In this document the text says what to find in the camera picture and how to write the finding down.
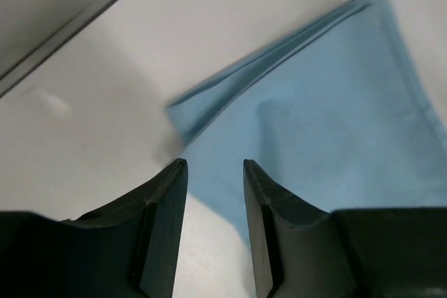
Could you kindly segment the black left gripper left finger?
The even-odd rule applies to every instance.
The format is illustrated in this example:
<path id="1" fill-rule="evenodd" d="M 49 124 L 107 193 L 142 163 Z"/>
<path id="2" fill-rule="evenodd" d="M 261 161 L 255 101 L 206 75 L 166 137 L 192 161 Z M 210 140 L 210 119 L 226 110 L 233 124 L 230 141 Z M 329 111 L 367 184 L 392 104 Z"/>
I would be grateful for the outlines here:
<path id="1" fill-rule="evenodd" d="M 188 165 L 78 219 L 1 212 L 2 297 L 171 297 Z"/>

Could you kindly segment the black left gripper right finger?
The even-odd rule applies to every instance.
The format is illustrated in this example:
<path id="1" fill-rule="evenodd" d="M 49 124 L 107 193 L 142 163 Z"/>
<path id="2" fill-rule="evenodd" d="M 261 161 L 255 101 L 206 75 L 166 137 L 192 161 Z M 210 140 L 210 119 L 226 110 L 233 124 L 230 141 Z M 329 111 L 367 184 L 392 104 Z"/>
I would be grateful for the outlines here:
<path id="1" fill-rule="evenodd" d="M 258 297 L 445 297 L 446 209 L 325 212 L 244 162 Z"/>

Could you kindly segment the light blue trousers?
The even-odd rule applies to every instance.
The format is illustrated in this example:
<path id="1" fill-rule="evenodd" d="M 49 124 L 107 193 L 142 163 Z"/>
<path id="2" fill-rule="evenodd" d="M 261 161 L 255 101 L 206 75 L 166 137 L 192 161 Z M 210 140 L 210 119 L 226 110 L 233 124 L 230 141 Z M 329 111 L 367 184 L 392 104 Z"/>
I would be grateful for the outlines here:
<path id="1" fill-rule="evenodd" d="M 166 108 L 189 192 L 249 238 L 243 162 L 325 210 L 446 204 L 446 130 L 389 0 L 351 0 Z"/>

